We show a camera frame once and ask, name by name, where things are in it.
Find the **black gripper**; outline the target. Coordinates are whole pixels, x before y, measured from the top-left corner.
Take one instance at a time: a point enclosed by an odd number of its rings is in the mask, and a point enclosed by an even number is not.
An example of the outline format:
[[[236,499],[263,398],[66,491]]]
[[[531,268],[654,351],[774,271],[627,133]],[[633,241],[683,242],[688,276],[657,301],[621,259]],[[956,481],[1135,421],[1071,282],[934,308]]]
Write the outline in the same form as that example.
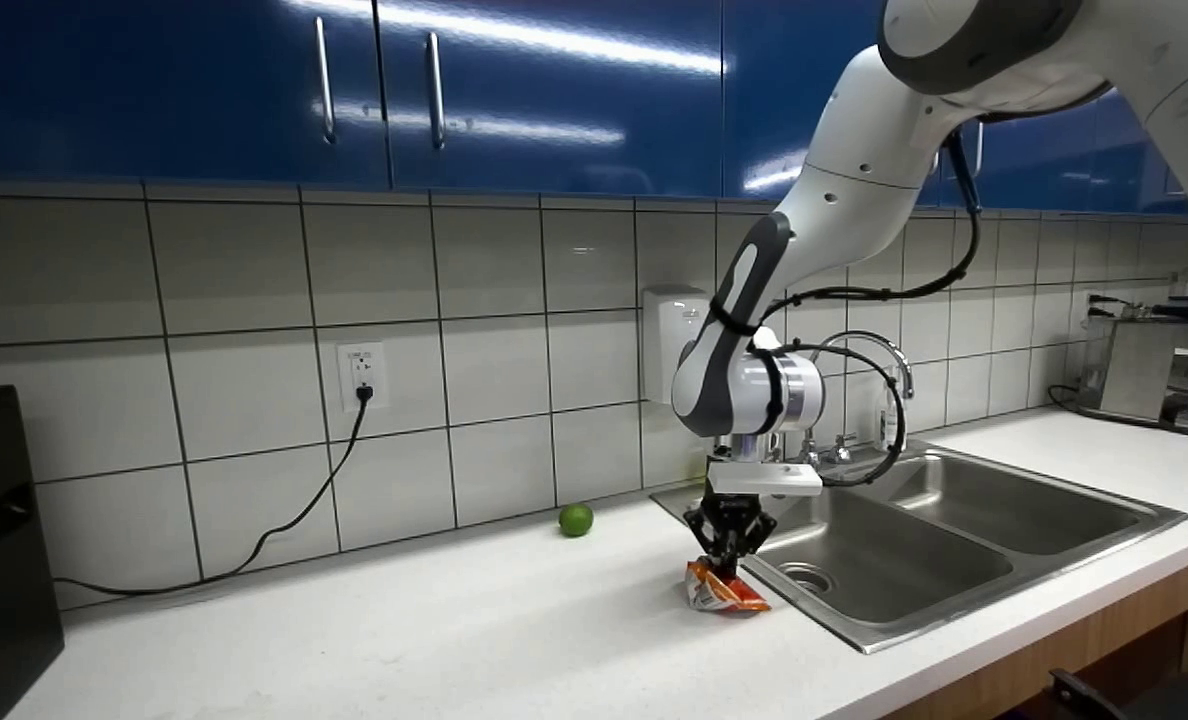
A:
[[[776,531],[776,521],[758,494],[705,491],[699,502],[683,512],[683,527],[696,534],[708,570],[723,581]]]

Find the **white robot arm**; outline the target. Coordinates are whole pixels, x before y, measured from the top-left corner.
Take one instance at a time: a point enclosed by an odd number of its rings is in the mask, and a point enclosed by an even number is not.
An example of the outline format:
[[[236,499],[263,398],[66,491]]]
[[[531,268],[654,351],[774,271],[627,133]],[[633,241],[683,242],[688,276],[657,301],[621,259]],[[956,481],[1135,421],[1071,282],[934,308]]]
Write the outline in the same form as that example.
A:
[[[884,252],[935,165],[962,165],[970,118],[1063,113],[1106,92],[1188,192],[1188,0],[884,0],[809,140],[797,185],[766,211],[683,344],[673,410],[738,450],[717,461],[688,512],[705,560],[727,577],[774,534],[774,494],[818,494],[809,465],[767,465],[758,440],[809,426],[824,407],[818,365],[766,347],[760,322],[828,296],[828,271]]]

